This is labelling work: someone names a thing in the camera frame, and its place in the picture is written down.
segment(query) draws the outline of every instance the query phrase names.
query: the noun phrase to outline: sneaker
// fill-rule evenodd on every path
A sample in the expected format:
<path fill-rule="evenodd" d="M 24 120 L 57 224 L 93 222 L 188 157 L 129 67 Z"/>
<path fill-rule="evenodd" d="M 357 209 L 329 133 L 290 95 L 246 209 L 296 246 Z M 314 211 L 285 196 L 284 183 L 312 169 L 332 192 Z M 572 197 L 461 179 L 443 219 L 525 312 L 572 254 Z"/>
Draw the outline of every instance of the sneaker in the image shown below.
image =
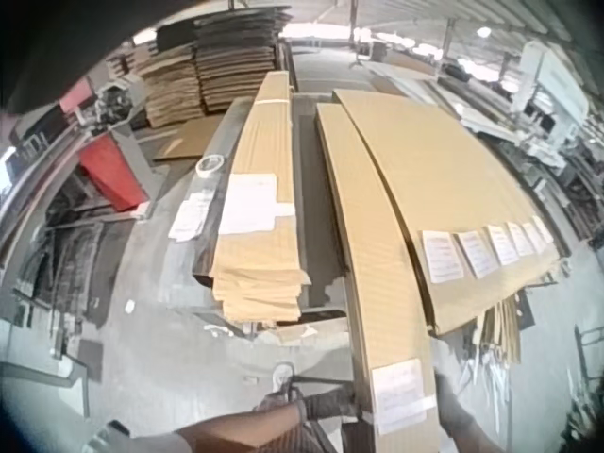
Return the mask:
<path fill-rule="evenodd" d="M 291 363 L 279 363 L 273 370 L 273 393 L 288 393 L 294 377 L 294 366 Z"/>

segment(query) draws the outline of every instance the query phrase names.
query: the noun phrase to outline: industrial machine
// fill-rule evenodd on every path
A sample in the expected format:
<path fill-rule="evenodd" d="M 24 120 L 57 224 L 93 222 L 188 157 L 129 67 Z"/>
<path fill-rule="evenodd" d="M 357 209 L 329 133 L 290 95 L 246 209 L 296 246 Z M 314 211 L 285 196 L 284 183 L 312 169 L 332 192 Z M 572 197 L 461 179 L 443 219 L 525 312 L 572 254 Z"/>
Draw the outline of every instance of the industrial machine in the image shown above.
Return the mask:
<path fill-rule="evenodd" d="M 522 77 L 512 100 L 512 115 L 518 118 L 537 92 L 543 91 L 553 104 L 555 118 L 549 133 L 535 127 L 525 138 L 527 152 L 549 166 L 563 168 L 566 162 L 560 153 L 577 137 L 587 119 L 589 101 L 554 51 L 541 42 L 525 45 L 519 69 Z"/>

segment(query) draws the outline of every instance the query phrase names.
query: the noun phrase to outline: white label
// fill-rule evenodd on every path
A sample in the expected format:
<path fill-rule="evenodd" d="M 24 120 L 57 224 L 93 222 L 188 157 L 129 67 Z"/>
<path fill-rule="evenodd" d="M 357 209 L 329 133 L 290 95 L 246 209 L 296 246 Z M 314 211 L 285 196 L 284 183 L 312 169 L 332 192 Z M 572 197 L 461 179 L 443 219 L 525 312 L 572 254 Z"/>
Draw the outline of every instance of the white label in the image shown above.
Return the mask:
<path fill-rule="evenodd" d="M 275 229 L 276 175 L 231 175 L 218 234 Z"/>
<path fill-rule="evenodd" d="M 419 359 L 402 361 L 371 371 L 374 393 L 374 423 L 379 435 L 421 423 L 426 411 L 436 406 L 425 398 Z"/>
<path fill-rule="evenodd" d="M 212 197 L 212 191 L 192 193 L 189 199 L 180 203 L 168 237 L 184 242 L 197 236 L 208 217 Z"/>
<path fill-rule="evenodd" d="M 510 238 L 503 228 L 501 226 L 488 225 L 487 229 L 501 265 L 507 266 L 508 264 L 518 261 L 516 249 L 513 248 L 512 241 L 510 241 Z"/>
<path fill-rule="evenodd" d="M 526 222 L 525 224 L 522 224 L 522 228 L 525 229 L 525 232 L 528 236 L 528 240 L 530 241 L 530 243 L 532 243 L 532 246 L 535 248 L 535 250 L 537 250 L 537 253 L 542 254 L 547 245 L 544 243 L 544 240 L 537 232 L 535 225 Z"/>
<path fill-rule="evenodd" d="M 458 233 L 457 236 L 460 238 L 463 252 L 468 261 L 470 261 L 472 271 L 477 278 L 483 278 L 499 267 L 495 257 L 489 251 L 477 231 Z"/>
<path fill-rule="evenodd" d="M 547 229 L 547 226 L 545 226 L 545 223 L 541 219 L 541 217 L 537 217 L 536 215 L 533 215 L 532 216 L 532 220 L 535 222 L 535 225 L 537 226 L 537 229 L 539 230 L 539 232 L 541 233 L 541 235 L 544 237 L 545 242 L 546 243 L 553 243 L 554 242 L 554 237 L 551 235 L 551 233 Z"/>
<path fill-rule="evenodd" d="M 444 283 L 463 278 L 463 267 L 451 235 L 442 231 L 423 231 L 422 233 L 430 281 Z"/>
<path fill-rule="evenodd" d="M 508 222 L 508 228 L 510 229 L 513 244 L 516 246 L 518 255 L 520 255 L 521 257 L 532 255 L 534 252 L 532 251 L 530 242 L 527 239 L 525 233 L 522 231 L 522 228 L 512 222 Z"/>

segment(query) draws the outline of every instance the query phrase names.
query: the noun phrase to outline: stack of cardboard sheets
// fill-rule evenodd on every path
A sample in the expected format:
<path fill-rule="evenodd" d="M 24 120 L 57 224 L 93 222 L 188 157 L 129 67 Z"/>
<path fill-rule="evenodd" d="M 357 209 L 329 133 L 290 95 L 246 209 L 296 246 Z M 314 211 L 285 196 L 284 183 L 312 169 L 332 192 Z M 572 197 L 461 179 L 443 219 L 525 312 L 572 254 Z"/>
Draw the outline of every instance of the stack of cardboard sheets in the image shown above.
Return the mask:
<path fill-rule="evenodd" d="M 193 49 L 183 45 L 151 57 L 137 67 L 147 88 L 146 111 L 152 127 L 203 116 Z"/>
<path fill-rule="evenodd" d="M 437 332 L 551 269 L 558 252 L 529 196 L 458 121 L 401 96 L 337 90 L 335 97 L 380 171 Z"/>
<path fill-rule="evenodd" d="M 195 64 L 209 112 L 255 95 L 266 73 L 276 68 L 277 37 L 291 19 L 286 8 L 236 9 L 195 19 Z"/>
<path fill-rule="evenodd" d="M 348 451 L 435 453 L 427 321 L 445 333 L 497 305 L 515 342 L 512 295 L 555 263 L 554 238 L 512 175 L 442 109 L 375 92 L 334 100 L 317 118 L 367 413 Z M 516 344 L 506 350 L 518 360 Z"/>
<path fill-rule="evenodd" d="M 268 73 L 233 160 L 210 276 L 231 322 L 295 321 L 300 269 L 289 75 Z"/>

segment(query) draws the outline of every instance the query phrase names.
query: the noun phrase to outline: glove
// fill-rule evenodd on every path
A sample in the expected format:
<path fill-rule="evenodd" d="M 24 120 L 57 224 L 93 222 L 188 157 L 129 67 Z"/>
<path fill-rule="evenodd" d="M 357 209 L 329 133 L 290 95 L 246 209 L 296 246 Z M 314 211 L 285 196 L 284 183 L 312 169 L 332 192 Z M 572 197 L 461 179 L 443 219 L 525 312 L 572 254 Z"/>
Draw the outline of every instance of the glove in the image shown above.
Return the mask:
<path fill-rule="evenodd" d="M 314 394 L 297 401 L 302 422 L 330 417 L 357 416 L 352 384 L 345 384 L 325 394 Z"/>
<path fill-rule="evenodd" d="M 441 426 L 447 436 L 466 430 L 474 423 L 474 417 L 461 406 L 447 378 L 439 373 L 436 377 L 436 400 Z"/>

